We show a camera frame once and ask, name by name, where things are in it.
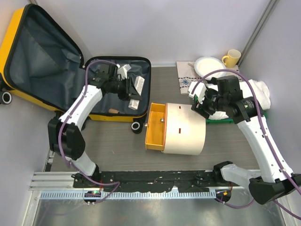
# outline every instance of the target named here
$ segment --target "open suitcase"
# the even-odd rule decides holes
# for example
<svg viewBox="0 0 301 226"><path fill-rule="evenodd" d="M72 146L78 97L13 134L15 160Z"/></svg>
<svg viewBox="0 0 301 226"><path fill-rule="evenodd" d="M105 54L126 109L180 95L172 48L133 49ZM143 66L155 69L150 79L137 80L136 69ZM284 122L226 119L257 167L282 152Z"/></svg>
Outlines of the open suitcase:
<svg viewBox="0 0 301 226"><path fill-rule="evenodd" d="M9 92L51 111L65 112L82 91L85 68L95 59L129 64L128 76L134 81L142 76L145 81L137 110L128 107L129 101L109 93L89 117L144 123L150 98L150 61L143 57L97 56L84 64L79 47L40 6L30 4L14 13L0 49L0 73ZM96 71L94 64L89 75Z"/></svg>

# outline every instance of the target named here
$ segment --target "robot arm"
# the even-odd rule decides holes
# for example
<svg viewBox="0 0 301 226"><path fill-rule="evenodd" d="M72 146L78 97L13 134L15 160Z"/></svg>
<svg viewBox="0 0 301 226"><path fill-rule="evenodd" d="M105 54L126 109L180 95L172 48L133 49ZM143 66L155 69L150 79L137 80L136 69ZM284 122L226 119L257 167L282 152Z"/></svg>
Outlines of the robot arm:
<svg viewBox="0 0 301 226"><path fill-rule="evenodd" d="M222 77L216 79L215 82L218 91L208 89L205 84L200 83L194 94L192 94L192 89L196 82L191 84L189 96L194 99L194 105L191 109L207 119L216 111L226 112L245 135L260 168L260 172L253 172L226 161L214 166L215 179L220 182L231 181L248 189L259 204L265 204L292 192L294 190L293 185L279 170L278 163L262 134L254 98L243 98L239 80L235 76ZM300 186L301 175L294 174L287 165L269 132L263 114L261 114L261 119L277 157L288 175L291 175L291 178Z"/></svg>
<svg viewBox="0 0 301 226"><path fill-rule="evenodd" d="M121 100L130 98L141 100L131 78L124 76L125 72L124 66L117 69L116 65L100 65L100 69L90 78L88 86L84 86L70 109L59 119L53 118L48 123L50 149L61 155L58 141L59 130L68 118L62 134L62 147L66 160L94 181L99 181L101 175L98 166L85 152L86 144L80 131L94 106L105 94L115 93Z"/></svg>

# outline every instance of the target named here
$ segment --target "white wall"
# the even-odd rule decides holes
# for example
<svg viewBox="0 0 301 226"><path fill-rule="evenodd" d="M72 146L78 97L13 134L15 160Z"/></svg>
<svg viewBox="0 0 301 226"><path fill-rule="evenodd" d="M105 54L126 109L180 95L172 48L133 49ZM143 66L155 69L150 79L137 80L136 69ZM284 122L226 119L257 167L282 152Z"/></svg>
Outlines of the white wall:
<svg viewBox="0 0 301 226"><path fill-rule="evenodd" d="M13 12L26 0L0 0L0 42ZM0 225L20 226L34 171L41 171L49 150L47 123L54 113L18 97L0 105Z"/></svg>
<svg viewBox="0 0 301 226"><path fill-rule="evenodd" d="M281 154L301 173L301 1L281 0L251 48L240 71L270 89L268 125ZM301 197L288 196L301 216Z"/></svg>
<svg viewBox="0 0 301 226"><path fill-rule="evenodd" d="M175 64L243 50L268 0L38 0L84 56Z"/></svg>

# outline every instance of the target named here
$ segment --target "drawer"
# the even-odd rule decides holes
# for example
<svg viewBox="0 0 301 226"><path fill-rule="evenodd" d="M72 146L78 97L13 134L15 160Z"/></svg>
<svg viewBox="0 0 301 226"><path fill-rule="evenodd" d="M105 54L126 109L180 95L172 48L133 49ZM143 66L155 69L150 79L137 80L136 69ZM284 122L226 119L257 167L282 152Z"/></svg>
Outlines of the drawer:
<svg viewBox="0 0 301 226"><path fill-rule="evenodd" d="M146 149L164 151L165 135L166 105L151 103L145 137Z"/></svg>

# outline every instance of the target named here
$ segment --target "yellow mug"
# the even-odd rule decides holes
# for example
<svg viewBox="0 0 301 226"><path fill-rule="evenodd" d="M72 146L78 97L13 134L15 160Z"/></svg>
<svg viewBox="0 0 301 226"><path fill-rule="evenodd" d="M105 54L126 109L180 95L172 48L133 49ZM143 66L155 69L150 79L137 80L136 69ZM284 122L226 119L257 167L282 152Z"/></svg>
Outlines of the yellow mug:
<svg viewBox="0 0 301 226"><path fill-rule="evenodd" d="M231 49L228 54L222 58L222 62L226 67L234 67L241 57L241 53L236 49Z"/></svg>

